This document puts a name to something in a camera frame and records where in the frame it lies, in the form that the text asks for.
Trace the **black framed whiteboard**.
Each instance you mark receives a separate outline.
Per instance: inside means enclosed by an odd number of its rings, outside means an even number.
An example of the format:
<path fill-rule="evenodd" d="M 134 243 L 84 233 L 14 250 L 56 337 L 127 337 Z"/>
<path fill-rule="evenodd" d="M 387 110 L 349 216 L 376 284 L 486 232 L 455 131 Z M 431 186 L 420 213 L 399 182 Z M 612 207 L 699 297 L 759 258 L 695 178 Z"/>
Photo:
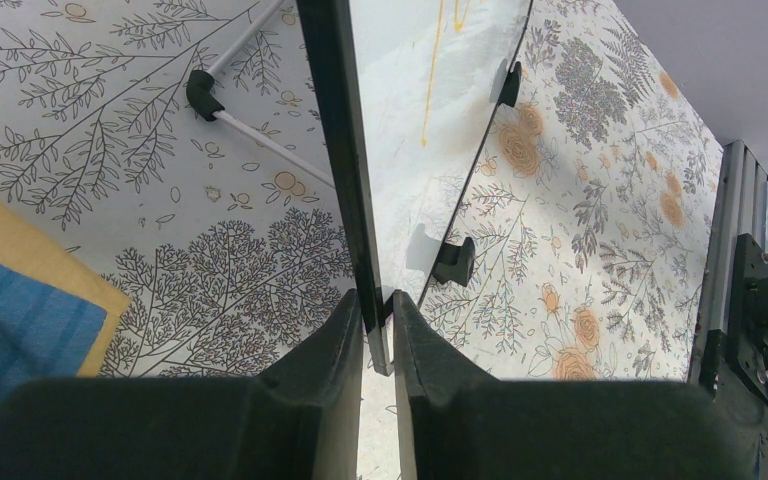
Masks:
<path fill-rule="evenodd" d="M 374 370 L 389 375 L 392 298 L 431 280 L 466 284 L 471 241 L 445 238 L 500 106 L 514 106 L 528 1 L 301 1 L 297 5 L 330 167 L 322 170 L 235 117 L 214 96 L 279 9 L 269 3 L 186 97 L 336 193 Z"/>

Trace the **blue pikachu cloth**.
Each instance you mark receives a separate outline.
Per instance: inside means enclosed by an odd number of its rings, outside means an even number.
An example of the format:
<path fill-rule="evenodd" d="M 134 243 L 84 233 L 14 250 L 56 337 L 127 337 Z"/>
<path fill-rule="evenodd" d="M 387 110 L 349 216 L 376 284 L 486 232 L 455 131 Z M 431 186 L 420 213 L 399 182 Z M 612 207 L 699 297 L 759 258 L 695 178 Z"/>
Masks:
<path fill-rule="evenodd" d="M 38 377 L 98 374 L 129 304 L 0 203 L 0 403 Z"/>

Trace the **floral table mat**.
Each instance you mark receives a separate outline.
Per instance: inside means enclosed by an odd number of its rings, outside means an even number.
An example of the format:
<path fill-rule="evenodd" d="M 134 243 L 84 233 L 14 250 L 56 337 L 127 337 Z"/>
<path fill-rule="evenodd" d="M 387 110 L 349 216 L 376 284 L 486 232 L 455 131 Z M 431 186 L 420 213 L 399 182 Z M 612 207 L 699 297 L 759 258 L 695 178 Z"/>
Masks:
<path fill-rule="evenodd" d="M 99 376 L 249 376 L 355 286 L 335 191 L 186 97 L 330 167 L 301 1 L 0 1 L 0 203 L 130 299 Z M 499 377 L 681 380 L 722 150 L 612 1 L 528 1 L 446 235 L 466 284 L 416 301 Z"/>

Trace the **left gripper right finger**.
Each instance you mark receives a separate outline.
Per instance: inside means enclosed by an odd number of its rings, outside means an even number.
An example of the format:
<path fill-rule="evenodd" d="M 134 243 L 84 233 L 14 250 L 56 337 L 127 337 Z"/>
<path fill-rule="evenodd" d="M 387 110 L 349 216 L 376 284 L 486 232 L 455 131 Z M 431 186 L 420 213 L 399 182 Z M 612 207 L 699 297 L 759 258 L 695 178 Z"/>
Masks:
<path fill-rule="evenodd" d="M 755 444 L 701 388 L 500 380 L 393 295 L 406 479 L 755 479 Z"/>

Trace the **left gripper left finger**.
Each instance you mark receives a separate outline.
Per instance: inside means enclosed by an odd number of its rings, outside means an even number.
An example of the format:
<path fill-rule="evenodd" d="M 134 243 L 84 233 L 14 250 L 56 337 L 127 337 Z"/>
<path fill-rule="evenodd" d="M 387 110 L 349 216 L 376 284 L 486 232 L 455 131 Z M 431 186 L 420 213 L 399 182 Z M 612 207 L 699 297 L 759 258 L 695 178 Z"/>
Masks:
<path fill-rule="evenodd" d="M 362 322 L 348 291 L 253 377 L 29 382 L 0 404 L 0 479 L 351 479 Z"/>

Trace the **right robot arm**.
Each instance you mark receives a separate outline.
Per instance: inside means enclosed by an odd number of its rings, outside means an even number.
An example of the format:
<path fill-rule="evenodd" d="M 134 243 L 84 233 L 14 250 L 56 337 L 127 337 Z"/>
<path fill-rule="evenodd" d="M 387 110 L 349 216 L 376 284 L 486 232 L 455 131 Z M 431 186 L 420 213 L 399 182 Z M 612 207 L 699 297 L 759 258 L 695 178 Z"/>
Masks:
<path fill-rule="evenodd" d="M 736 238 L 727 337 L 728 365 L 768 407 L 768 260 L 748 233 Z"/>

